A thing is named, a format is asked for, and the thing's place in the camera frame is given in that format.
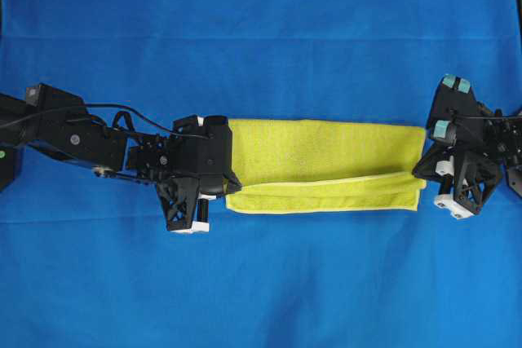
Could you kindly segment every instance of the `black cable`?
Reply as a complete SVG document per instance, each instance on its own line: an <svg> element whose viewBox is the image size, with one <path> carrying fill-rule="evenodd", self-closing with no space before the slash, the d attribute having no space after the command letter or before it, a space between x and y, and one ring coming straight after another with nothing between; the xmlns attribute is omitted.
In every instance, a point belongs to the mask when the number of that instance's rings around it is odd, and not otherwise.
<svg viewBox="0 0 522 348"><path fill-rule="evenodd" d="M133 108L131 108L129 106L126 106L126 105L120 105L120 104L84 104L84 105L64 106L62 108L46 109L46 110L42 110L41 112L34 113L34 114L29 114L28 116L19 118L17 120L10 121L10 122L7 122L5 124L1 124L0 125L0 129L8 128L10 126L15 126L17 124L20 124L21 122L24 122L24 121L27 121L27 120L31 120L33 118L40 117L40 116L42 116L44 114L54 113L54 112L64 112L64 111L67 111L67 110L83 109L83 108L115 108L115 109L123 109L123 110L127 110L127 111L129 111L131 113L134 113L137 117L139 117L141 120L145 121L149 125L154 126L154 127L158 128L159 130L162 130L162 131L164 131L164 132L166 132L168 134L172 134L174 136L179 136L180 138L195 138L195 139L205 139L205 140L207 140L209 138L208 136L205 136L203 134L181 134L180 132L174 132L173 130L169 130L168 128L166 128L164 126L160 126L156 122L150 120L149 118L147 118L146 116L144 116L143 114L138 112L136 109L133 109Z"/></svg>
<svg viewBox="0 0 522 348"><path fill-rule="evenodd" d="M463 116L463 115L454 115L454 118L462 118L464 120L521 120L522 116Z"/></svg>

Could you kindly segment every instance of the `blue table surface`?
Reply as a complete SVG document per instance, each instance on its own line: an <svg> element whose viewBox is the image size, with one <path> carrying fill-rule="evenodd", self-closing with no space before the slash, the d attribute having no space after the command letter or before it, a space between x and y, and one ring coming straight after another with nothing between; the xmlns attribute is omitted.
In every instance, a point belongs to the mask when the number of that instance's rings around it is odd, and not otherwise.
<svg viewBox="0 0 522 348"><path fill-rule="evenodd" d="M166 125L423 126L445 73L515 111L520 54L515 0L2 0L0 90L41 81ZM503 183L458 222L436 193L417 213L217 201L209 235L173 236L152 188L28 150L0 195L0 346L522 346L520 199Z"/></svg>

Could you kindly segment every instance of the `screw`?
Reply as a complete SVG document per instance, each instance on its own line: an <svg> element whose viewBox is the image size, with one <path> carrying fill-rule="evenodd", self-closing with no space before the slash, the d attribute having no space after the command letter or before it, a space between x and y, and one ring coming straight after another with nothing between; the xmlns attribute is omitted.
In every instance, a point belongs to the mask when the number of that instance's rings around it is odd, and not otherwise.
<svg viewBox="0 0 522 348"><path fill-rule="evenodd" d="M71 136L71 144L77 146L80 143L80 137L77 134Z"/></svg>

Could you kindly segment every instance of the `blue backdrop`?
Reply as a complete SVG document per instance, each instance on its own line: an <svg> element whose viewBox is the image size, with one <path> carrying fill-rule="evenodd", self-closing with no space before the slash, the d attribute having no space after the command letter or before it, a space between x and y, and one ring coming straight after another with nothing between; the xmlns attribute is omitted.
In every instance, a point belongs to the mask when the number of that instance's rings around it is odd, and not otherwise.
<svg viewBox="0 0 522 348"><path fill-rule="evenodd" d="M199 113L423 126L440 77L522 103L515 0L3 0L1 91L162 124ZM105 118L112 112L97 113ZM140 123L145 131L152 129ZM165 231L154 190L27 151L0 195L2 347L522 345L521 200L235 214Z"/></svg>

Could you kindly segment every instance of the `folded towel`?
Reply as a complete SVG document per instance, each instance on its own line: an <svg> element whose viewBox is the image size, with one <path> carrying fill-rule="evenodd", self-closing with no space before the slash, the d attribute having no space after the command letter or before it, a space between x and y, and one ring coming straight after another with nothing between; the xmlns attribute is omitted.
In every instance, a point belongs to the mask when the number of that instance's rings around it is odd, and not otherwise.
<svg viewBox="0 0 522 348"><path fill-rule="evenodd" d="M417 210L426 182L411 170L425 130L331 121L230 120L232 168L245 214Z"/></svg>

